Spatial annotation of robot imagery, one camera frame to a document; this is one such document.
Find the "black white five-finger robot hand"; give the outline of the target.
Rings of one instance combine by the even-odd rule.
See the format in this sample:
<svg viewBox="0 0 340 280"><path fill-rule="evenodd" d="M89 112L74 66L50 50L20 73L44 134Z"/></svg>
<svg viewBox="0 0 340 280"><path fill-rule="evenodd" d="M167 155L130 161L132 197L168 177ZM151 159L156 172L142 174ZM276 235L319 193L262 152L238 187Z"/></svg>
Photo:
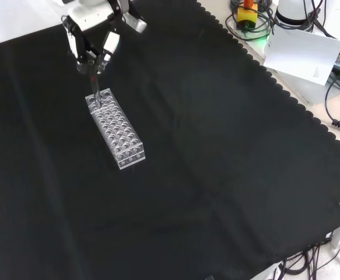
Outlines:
<svg viewBox="0 0 340 280"><path fill-rule="evenodd" d="M120 42L120 35L114 27L118 20L137 33L143 33L147 27L131 1L78 1L76 6L69 9L62 25L79 72L97 75L104 72ZM108 23L109 27L102 50L98 50L86 33L103 23Z"/></svg>

